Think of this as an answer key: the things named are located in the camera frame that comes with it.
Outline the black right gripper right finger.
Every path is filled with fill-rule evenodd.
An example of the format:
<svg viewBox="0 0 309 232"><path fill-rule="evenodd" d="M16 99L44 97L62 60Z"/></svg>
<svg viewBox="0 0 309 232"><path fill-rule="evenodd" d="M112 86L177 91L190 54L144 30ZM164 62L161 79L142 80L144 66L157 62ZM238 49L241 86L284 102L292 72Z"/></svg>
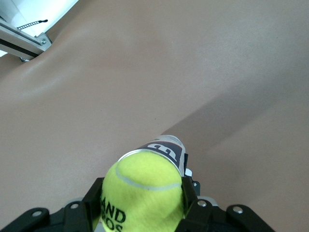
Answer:
<svg viewBox="0 0 309 232"><path fill-rule="evenodd" d="M182 178L184 218L179 222L177 232L273 232L261 217L251 208L234 204L226 210L213 200L198 197L192 178Z"/></svg>

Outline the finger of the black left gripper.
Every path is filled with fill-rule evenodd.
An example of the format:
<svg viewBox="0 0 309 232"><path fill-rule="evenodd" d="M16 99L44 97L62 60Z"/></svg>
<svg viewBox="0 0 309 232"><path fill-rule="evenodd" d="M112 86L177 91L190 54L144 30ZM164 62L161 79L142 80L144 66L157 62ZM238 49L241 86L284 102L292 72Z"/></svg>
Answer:
<svg viewBox="0 0 309 232"><path fill-rule="evenodd" d="M184 177L182 177L182 190L184 196L193 195L193 190L196 196L200 195L201 185L193 179L193 172L187 167L189 155L184 154Z"/></svg>

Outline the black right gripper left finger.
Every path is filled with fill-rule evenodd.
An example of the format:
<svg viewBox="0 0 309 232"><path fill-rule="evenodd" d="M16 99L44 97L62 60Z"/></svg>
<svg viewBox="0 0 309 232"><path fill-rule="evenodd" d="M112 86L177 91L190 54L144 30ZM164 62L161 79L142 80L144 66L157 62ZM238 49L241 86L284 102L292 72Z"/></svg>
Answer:
<svg viewBox="0 0 309 232"><path fill-rule="evenodd" d="M93 232L101 217L100 197L103 178L97 178L80 201L73 201L55 213L47 208L32 208L2 232Z"/></svg>

